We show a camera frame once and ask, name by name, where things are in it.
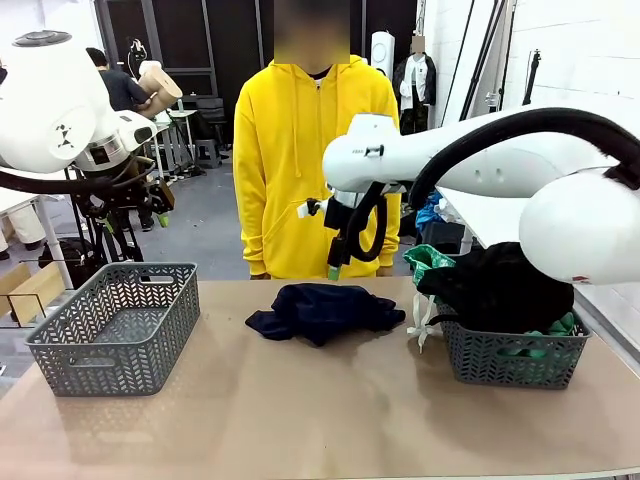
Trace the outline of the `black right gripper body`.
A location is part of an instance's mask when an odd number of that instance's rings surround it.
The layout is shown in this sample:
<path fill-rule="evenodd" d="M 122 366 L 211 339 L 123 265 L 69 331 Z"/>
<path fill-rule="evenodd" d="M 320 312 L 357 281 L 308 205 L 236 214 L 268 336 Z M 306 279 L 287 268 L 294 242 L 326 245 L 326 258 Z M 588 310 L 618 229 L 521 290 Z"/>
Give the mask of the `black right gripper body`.
<path fill-rule="evenodd" d="M 348 227 L 349 221 L 350 208 L 335 198 L 329 198 L 324 215 L 324 226 L 332 230 L 341 231 Z"/>

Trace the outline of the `green shorts with white drawstring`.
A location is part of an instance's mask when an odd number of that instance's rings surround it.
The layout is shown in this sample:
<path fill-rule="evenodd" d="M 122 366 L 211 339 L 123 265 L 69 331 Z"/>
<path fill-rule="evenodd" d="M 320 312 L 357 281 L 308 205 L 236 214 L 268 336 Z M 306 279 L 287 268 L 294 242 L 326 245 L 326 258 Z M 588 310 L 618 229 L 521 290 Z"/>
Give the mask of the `green shorts with white drawstring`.
<path fill-rule="evenodd" d="M 434 247 L 423 244 L 407 251 L 404 259 L 411 267 L 413 283 L 417 289 L 417 283 L 422 279 L 426 271 L 452 266 L 455 264 L 455 260 L 461 256 L 447 256 Z M 446 304 L 434 295 L 422 294 L 418 290 L 414 295 L 413 323 L 407 328 L 406 332 L 410 337 L 416 339 L 420 346 L 425 345 L 426 339 L 430 335 L 440 333 L 443 336 L 439 322 L 435 319 L 440 305 Z M 549 329 L 540 333 L 546 335 Z"/>

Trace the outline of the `brown cardboard roll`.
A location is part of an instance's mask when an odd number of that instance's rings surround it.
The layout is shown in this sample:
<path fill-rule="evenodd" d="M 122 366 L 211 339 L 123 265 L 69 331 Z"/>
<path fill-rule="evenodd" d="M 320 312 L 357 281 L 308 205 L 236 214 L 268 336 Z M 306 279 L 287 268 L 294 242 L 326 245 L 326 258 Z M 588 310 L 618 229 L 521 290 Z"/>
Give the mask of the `brown cardboard roll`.
<path fill-rule="evenodd" d="M 174 80 L 160 67 L 150 67 L 140 78 L 138 84 L 150 95 L 147 104 L 138 109 L 145 118 L 152 119 L 182 98 L 183 93 Z"/>

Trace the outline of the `black garment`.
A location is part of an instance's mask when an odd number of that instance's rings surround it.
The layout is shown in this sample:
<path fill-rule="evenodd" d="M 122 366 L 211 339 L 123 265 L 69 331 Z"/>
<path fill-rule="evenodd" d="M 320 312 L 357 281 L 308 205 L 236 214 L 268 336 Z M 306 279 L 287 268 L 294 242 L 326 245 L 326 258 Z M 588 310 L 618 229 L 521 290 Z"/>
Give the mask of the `black garment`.
<path fill-rule="evenodd" d="M 515 242 L 472 251 L 447 267 L 430 269 L 417 290 L 452 308 L 468 330 L 544 332 L 574 305 L 572 285 L 537 270 Z"/>

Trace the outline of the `person's left forearm yellow sleeve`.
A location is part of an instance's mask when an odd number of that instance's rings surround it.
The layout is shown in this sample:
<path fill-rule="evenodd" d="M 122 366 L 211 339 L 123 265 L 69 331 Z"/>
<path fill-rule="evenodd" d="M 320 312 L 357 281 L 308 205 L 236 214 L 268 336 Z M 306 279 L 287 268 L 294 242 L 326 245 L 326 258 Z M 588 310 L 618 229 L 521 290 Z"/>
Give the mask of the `person's left forearm yellow sleeve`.
<path fill-rule="evenodd" d="M 399 228 L 401 222 L 401 195 L 387 194 L 387 224 L 385 239 L 380 255 L 378 256 L 379 267 L 392 267 L 394 256 L 399 247 Z"/>

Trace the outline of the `person's right forearm yellow sleeve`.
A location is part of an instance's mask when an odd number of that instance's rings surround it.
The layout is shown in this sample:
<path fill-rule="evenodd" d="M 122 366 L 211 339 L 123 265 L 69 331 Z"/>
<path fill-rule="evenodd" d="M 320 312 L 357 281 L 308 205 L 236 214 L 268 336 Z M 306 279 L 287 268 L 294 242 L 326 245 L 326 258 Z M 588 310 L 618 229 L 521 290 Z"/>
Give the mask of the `person's right forearm yellow sleeve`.
<path fill-rule="evenodd" d="M 262 201 L 244 197 L 239 199 L 238 215 L 241 225 L 243 259 L 248 264 L 250 276 L 267 273 L 263 259 L 263 214 L 264 203 Z"/>

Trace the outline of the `black equipment bag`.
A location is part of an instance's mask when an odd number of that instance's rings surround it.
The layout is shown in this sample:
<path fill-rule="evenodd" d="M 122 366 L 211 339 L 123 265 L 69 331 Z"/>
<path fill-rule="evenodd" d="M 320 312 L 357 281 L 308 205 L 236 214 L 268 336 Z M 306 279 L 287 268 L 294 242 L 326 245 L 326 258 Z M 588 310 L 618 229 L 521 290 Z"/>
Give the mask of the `black equipment bag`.
<path fill-rule="evenodd" d="M 73 287 L 78 289 L 103 266 L 119 261 L 142 262 L 144 260 L 138 245 L 124 238 L 124 246 L 111 234 L 97 241 L 82 240 L 80 237 L 66 237 L 59 240 Z"/>

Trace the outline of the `navy blue garment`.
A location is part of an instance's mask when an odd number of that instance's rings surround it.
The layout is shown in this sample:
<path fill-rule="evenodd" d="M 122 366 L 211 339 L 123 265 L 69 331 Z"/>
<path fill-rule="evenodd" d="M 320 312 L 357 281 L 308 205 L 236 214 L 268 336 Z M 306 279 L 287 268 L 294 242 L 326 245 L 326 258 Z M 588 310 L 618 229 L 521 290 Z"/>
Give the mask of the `navy blue garment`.
<path fill-rule="evenodd" d="M 268 340 L 301 337 L 322 347 L 353 331 L 391 331 L 405 319 L 395 301 L 360 286 L 301 283 L 282 287 L 271 309 L 254 312 L 245 325 Z"/>

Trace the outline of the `blue cloth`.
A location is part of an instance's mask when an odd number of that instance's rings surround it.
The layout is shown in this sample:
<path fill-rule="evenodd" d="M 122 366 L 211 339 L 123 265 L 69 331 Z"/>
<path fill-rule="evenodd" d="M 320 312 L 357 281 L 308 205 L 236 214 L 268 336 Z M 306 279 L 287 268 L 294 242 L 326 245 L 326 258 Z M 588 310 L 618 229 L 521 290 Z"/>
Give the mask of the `blue cloth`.
<path fill-rule="evenodd" d="M 442 199 L 443 196 L 437 190 L 434 190 L 429 194 L 425 205 L 416 212 L 415 226 L 418 233 L 422 234 L 430 223 L 445 223 L 439 209 Z"/>

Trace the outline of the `cardboard box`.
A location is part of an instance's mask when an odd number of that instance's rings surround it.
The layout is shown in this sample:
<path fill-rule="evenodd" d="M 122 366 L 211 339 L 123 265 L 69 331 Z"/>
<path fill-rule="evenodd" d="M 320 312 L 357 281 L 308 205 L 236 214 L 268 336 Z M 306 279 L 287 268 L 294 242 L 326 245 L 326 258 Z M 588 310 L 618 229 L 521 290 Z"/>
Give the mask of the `cardboard box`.
<path fill-rule="evenodd" d="M 32 273 L 20 264 L 0 275 L 0 328 L 24 328 L 46 316 L 46 308 L 62 295 L 65 283 L 52 262 Z"/>

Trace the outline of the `bystander in dark shirt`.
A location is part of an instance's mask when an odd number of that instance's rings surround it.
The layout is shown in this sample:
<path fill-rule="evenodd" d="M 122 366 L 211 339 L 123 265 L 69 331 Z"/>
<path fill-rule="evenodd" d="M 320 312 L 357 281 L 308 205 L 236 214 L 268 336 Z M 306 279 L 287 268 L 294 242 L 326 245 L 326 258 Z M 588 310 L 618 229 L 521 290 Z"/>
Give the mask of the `bystander in dark shirt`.
<path fill-rule="evenodd" d="M 140 111 L 150 105 L 151 96 L 126 73 L 112 70 L 105 54 L 93 47 L 86 52 L 97 68 L 109 94 L 114 111 Z"/>

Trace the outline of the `black office chair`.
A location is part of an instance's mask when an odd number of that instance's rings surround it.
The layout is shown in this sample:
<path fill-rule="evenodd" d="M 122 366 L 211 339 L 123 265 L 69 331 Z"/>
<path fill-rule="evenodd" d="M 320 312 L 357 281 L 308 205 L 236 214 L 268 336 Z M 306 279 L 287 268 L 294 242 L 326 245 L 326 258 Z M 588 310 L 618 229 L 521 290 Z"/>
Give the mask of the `black office chair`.
<path fill-rule="evenodd" d="M 198 97 L 195 102 L 194 130 L 199 140 L 224 142 L 224 129 L 227 123 L 223 101 L 220 98 Z"/>

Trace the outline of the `grey plastic lattice basket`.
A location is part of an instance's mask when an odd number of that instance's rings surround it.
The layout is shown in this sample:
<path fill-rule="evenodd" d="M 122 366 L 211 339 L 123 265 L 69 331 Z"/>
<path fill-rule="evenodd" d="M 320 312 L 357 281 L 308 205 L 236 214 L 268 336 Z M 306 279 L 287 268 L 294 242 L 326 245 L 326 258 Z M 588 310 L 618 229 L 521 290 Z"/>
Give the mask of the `grey plastic lattice basket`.
<path fill-rule="evenodd" d="M 455 378 L 463 383 L 564 390 L 592 333 L 570 312 L 546 335 L 479 332 L 457 322 L 455 311 L 438 307 L 439 322 Z"/>
<path fill-rule="evenodd" d="M 59 397 L 150 396 L 163 388 L 199 317 L 196 264 L 110 263 L 26 344 Z"/>

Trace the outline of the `white table with leg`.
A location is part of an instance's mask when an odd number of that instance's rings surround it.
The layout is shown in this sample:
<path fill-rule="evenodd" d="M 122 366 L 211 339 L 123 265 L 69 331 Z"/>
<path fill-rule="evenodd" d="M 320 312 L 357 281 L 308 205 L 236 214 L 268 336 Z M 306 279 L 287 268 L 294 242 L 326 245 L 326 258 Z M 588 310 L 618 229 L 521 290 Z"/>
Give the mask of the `white table with leg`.
<path fill-rule="evenodd" d="M 465 227 L 459 253 L 467 254 L 474 242 L 483 248 L 519 241 L 519 220 L 526 199 L 492 198 L 439 188 Z"/>

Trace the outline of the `black slim stand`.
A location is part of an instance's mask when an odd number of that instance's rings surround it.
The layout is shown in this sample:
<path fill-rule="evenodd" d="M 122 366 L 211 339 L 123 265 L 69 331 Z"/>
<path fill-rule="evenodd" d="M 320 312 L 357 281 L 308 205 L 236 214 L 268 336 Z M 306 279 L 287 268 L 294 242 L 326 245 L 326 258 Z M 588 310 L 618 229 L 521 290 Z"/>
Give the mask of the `black slim stand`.
<path fill-rule="evenodd" d="M 532 92 L 535 83 L 535 77 L 541 61 L 541 53 L 539 49 L 533 51 L 531 63 L 527 74 L 526 88 L 524 92 L 522 105 L 529 105 L 531 103 Z"/>

